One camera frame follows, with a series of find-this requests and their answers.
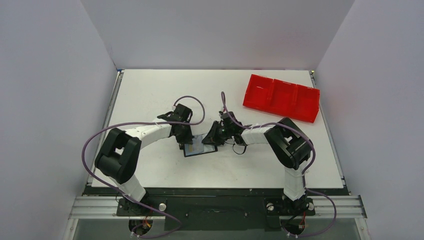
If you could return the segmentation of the black leather card holder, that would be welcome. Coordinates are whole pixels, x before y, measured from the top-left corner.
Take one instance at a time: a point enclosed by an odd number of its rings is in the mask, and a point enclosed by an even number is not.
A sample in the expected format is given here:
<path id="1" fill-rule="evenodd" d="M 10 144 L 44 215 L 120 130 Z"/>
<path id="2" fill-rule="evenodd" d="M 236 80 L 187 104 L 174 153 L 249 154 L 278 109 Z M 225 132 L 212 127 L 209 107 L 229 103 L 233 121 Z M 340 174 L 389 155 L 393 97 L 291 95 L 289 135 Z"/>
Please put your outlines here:
<path id="1" fill-rule="evenodd" d="M 195 135 L 192 139 L 192 144 L 184 145 L 183 155 L 185 158 L 209 154 L 209 153 L 215 153 L 218 151 L 217 146 L 206 145 L 202 143 L 202 140 L 206 137 L 206 135 L 207 135 L 206 133 L 201 135 Z"/>

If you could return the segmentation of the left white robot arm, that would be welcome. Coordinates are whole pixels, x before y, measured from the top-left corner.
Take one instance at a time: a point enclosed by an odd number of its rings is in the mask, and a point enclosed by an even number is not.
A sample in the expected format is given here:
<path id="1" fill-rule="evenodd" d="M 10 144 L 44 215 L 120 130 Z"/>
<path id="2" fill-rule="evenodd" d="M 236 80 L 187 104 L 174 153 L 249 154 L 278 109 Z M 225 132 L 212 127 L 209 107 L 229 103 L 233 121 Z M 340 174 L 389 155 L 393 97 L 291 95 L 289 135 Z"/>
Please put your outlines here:
<path id="1" fill-rule="evenodd" d="M 173 111 L 157 116 L 152 123 L 127 130 L 117 127 L 109 130 L 94 165 L 132 198 L 129 208 L 136 215 L 143 215 L 149 210 L 149 201 L 145 198 L 147 191 L 135 175 L 140 151 L 172 136 L 180 146 L 192 144 L 194 137 L 189 125 L 192 114 L 190 108 L 179 103 Z"/>

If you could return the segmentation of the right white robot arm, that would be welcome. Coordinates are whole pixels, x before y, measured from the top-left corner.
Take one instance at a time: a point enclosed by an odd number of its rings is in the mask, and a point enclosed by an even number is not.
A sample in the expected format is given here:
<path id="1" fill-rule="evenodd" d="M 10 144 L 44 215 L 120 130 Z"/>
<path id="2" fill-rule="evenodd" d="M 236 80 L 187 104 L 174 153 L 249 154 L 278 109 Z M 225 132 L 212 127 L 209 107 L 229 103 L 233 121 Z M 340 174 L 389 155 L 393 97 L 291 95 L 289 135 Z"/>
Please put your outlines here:
<path id="1" fill-rule="evenodd" d="M 313 144 L 290 118 L 284 117 L 276 123 L 243 125 L 232 111 L 222 113 L 220 121 L 213 122 L 202 143 L 220 146 L 228 140 L 244 147 L 269 145 L 285 169 L 283 209 L 294 214 L 302 207 L 301 198 L 307 194 L 305 168 L 313 153 Z"/>

